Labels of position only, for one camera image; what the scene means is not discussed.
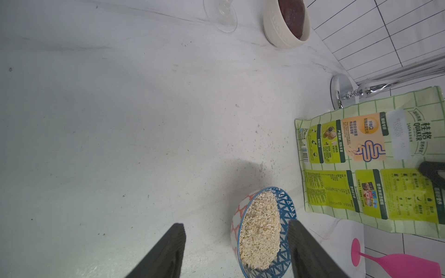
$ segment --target pink glass base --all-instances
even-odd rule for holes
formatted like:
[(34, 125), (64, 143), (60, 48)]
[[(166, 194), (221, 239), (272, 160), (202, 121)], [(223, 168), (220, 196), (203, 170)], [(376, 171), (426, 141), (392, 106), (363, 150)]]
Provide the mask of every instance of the pink glass base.
[(359, 265), (359, 263), (360, 263), (360, 241), (357, 238), (355, 238), (352, 241), (351, 259), (352, 259), (352, 264), (354, 266)]

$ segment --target orange circular label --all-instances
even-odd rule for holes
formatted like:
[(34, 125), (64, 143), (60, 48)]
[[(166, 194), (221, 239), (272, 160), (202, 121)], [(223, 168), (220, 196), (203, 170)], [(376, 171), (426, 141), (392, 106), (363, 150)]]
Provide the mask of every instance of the orange circular label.
[(373, 134), (379, 129), (379, 120), (367, 117), (364, 118), (363, 121), (358, 124), (359, 131), (364, 134)]

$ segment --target chrome base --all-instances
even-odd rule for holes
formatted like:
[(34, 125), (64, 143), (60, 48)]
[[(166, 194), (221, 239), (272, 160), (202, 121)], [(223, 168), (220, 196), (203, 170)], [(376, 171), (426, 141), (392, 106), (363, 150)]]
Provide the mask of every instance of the chrome base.
[(331, 100), (334, 109), (338, 110), (355, 104), (355, 98), (350, 97), (353, 91), (352, 83), (345, 74), (334, 75), (331, 79)]

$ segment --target white bowl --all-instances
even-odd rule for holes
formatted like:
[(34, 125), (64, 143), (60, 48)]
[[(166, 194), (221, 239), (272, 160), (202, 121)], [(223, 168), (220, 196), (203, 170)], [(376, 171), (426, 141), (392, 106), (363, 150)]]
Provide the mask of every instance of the white bowl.
[(297, 39), (289, 30), (279, 9), (278, 0), (267, 0), (263, 13), (264, 34), (271, 44), (278, 48), (295, 48), (304, 44), (311, 35), (311, 20), (306, 6), (303, 34)]

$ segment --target green packaging bag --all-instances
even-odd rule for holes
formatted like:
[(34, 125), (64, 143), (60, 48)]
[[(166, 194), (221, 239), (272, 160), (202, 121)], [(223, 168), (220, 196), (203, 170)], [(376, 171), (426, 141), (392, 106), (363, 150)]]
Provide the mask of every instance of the green packaging bag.
[(419, 171), (445, 162), (439, 87), (295, 121), (306, 212), (445, 238), (444, 190)]

